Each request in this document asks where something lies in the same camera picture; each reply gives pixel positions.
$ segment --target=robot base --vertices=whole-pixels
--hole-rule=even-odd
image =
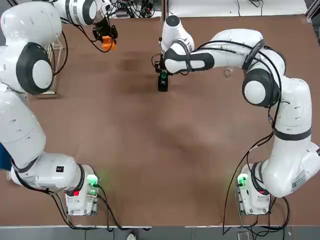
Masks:
[[[263,195],[255,189],[247,165],[236,178],[235,196],[240,214],[265,215],[269,211],[270,194]]]
[[[84,183],[81,190],[74,196],[65,195],[67,212],[70,216],[91,216],[98,211],[99,188],[93,187],[98,184],[98,178],[89,165],[82,165],[84,169]]]

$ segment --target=green led light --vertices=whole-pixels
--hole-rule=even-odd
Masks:
[[[246,179],[248,178],[248,175],[245,174],[245,173],[241,173],[238,177],[237,177],[237,180],[238,180],[238,186],[239,187],[243,187],[246,185]]]
[[[161,72],[161,78],[165,79],[167,77],[167,73],[165,71]]]
[[[90,184],[90,185],[97,184],[97,182],[98,182],[97,176],[93,175],[93,174],[89,174],[87,177],[87,180],[88,180],[88,184]]]

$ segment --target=table surface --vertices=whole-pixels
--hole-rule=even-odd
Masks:
[[[31,109],[46,133],[46,152],[73,156],[91,165],[102,179],[108,200],[125,226],[217,226],[222,223],[230,178],[248,148],[270,133],[267,110],[242,96],[244,75],[224,68],[170,78],[169,92],[157,92],[150,63],[159,52],[160,19],[117,19],[117,49],[95,50],[72,26],[65,69],[58,75],[55,99],[32,97]],[[282,52],[287,76],[306,80],[313,105],[312,139],[320,143],[319,46],[303,15],[184,18],[195,45],[231,28],[260,31]],[[250,155],[267,159],[271,144]],[[52,199],[6,180],[0,172],[1,226],[63,225]],[[317,175],[288,196],[291,225],[319,225]],[[226,224],[239,225],[234,187]],[[272,225],[281,225],[286,207],[279,199]],[[76,217],[75,224],[106,225],[106,212]],[[245,217],[244,222],[253,223]],[[266,224],[267,217],[259,219]]]

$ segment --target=floor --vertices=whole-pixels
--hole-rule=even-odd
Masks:
[[[245,232],[246,229],[236,227],[222,236],[221,227],[193,228],[193,227],[153,227],[149,231],[135,229],[134,232],[139,240],[236,240],[238,232]],[[253,231],[262,231],[260,227],[253,228]],[[114,236],[105,229],[87,231],[72,230],[66,227],[46,228],[0,228],[1,240],[126,240],[129,231],[115,230]],[[287,227],[285,240],[315,240],[320,235],[320,227]],[[283,232],[269,233],[263,240],[281,240]]]

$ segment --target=metal rack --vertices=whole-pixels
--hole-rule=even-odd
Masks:
[[[45,50],[48,54],[48,58],[52,64],[52,66],[55,65],[55,68],[52,70],[55,73],[57,71],[57,69],[59,69],[59,63],[60,63],[60,58],[61,58],[61,52],[64,49],[64,46],[61,44],[60,40],[58,39],[57,41],[53,42],[52,44],[52,49],[50,47],[50,45],[46,46]],[[56,95],[58,93],[58,79],[57,79],[58,75],[53,76],[52,79],[52,85],[50,87],[50,89],[44,93],[41,94],[41,96],[52,96],[52,95]]]

